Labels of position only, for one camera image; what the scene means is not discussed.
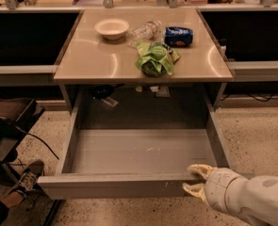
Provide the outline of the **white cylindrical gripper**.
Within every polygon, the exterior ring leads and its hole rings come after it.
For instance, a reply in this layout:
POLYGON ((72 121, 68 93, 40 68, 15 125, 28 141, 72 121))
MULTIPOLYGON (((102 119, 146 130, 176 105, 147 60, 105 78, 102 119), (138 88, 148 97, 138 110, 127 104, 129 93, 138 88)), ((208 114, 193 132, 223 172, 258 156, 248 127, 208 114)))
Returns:
POLYGON ((249 180, 238 173, 206 164, 188 166, 191 174, 200 175, 206 180, 203 183, 189 185, 183 183, 183 189, 193 197, 201 199, 215 210, 224 214, 242 214, 251 209, 250 195, 247 191, 249 180))

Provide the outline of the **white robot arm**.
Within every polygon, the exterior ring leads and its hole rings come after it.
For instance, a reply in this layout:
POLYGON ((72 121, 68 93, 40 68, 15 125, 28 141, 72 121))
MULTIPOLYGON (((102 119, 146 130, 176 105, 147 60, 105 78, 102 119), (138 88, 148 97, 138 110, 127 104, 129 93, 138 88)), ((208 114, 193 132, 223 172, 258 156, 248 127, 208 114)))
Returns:
POLYGON ((251 226, 278 226, 278 176, 244 177, 228 168, 205 164, 188 166, 204 183, 183 183, 183 189, 213 210, 251 226))

